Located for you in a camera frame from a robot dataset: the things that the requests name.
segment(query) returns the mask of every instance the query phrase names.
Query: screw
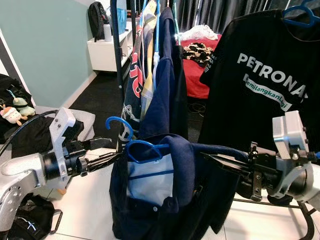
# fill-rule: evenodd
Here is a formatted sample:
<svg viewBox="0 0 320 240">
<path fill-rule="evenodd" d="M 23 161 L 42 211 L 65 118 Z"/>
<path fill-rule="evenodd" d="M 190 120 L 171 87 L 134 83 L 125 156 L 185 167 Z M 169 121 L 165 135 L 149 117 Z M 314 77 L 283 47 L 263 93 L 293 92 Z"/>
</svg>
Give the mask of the screw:
<svg viewBox="0 0 320 240">
<path fill-rule="evenodd" d="M 298 159 L 299 159 L 299 155 L 296 154 L 296 153 L 294 153 L 294 154 L 292 155 L 292 159 L 293 159 L 293 160 L 298 160 Z"/>
</svg>

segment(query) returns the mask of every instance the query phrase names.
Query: stuffed animal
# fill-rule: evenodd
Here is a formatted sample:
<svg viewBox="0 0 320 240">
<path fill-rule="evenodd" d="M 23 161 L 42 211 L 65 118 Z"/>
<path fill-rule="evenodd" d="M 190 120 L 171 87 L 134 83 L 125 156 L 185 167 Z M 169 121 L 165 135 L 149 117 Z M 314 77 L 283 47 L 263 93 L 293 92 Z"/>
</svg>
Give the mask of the stuffed animal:
<svg viewBox="0 0 320 240">
<path fill-rule="evenodd" d="M 24 100 L 22 97 L 15 97 L 13 99 L 13 105 L 16 105 L 16 106 L 21 106 L 21 105 L 27 105 L 27 101 Z M 20 112 L 20 114 L 24 117 L 27 117 L 27 116 L 33 116 L 36 114 L 36 110 L 30 106 L 25 106 L 25 107 L 17 107 L 16 109 L 18 109 L 18 111 Z"/>
<path fill-rule="evenodd" d="M 8 120 L 11 124 L 18 124 L 19 126 L 22 125 L 22 123 L 19 121 L 20 119 L 27 120 L 28 118 L 26 116 L 21 116 L 21 114 L 15 109 L 14 107 L 6 105 L 2 106 L 3 110 L 0 111 L 0 115 Z"/>
</svg>

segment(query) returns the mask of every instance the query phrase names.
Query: black curtain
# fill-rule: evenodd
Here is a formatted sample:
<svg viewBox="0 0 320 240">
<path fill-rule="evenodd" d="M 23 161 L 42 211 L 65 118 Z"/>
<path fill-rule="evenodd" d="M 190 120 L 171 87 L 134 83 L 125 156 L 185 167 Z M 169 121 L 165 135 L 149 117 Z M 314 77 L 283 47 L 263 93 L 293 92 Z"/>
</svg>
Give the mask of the black curtain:
<svg viewBox="0 0 320 240">
<path fill-rule="evenodd" d="M 173 0 L 160 0 L 161 12 L 167 6 L 172 8 Z M 176 0 L 176 19 L 179 32 L 185 32 L 193 27 L 196 21 L 199 0 Z"/>
<path fill-rule="evenodd" d="M 203 0 L 199 13 L 199 24 L 206 24 L 222 34 L 226 26 L 234 19 L 247 14 L 262 11 L 267 0 Z"/>
</svg>

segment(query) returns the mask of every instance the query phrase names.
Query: navy blue jacket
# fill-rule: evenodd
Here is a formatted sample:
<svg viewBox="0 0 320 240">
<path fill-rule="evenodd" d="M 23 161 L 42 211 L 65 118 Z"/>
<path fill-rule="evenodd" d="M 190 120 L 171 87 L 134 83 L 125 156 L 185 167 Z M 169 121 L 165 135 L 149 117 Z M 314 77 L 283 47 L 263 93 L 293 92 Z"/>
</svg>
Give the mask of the navy blue jacket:
<svg viewBox="0 0 320 240">
<path fill-rule="evenodd" d="M 238 176 L 220 169 L 202 153 L 230 155 L 241 161 L 247 160 L 246 155 L 232 148 L 190 143 L 175 134 L 145 140 L 155 145 L 169 145 L 173 163 L 172 196 L 168 196 L 161 206 L 128 197 L 128 162 L 132 160 L 124 151 L 114 163 L 109 189 L 115 237 L 124 240 L 200 240 L 209 226 L 218 233 L 232 204 Z M 143 149 L 136 146 L 131 153 L 142 152 Z"/>
<path fill-rule="evenodd" d="M 166 7 L 160 15 L 159 55 L 156 68 L 156 90 L 152 101 L 140 123 L 139 138 L 170 133 L 170 113 L 175 95 L 175 72 L 172 61 L 175 41 L 175 23 L 172 10 Z"/>
</svg>

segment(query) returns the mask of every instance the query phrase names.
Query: white cabinet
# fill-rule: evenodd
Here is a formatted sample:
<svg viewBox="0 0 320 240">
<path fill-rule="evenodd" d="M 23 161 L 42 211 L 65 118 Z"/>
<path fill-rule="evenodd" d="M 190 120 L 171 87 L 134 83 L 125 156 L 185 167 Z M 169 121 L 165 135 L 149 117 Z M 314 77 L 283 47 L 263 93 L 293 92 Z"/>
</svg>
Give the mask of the white cabinet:
<svg viewBox="0 0 320 240">
<path fill-rule="evenodd" d="M 121 66 L 125 64 L 133 51 L 132 23 L 126 22 L 124 33 L 119 35 L 120 48 L 122 48 Z M 116 72 L 116 57 L 114 40 L 105 41 L 104 39 L 95 42 L 95 39 L 87 41 L 90 60 L 93 70 Z"/>
</svg>

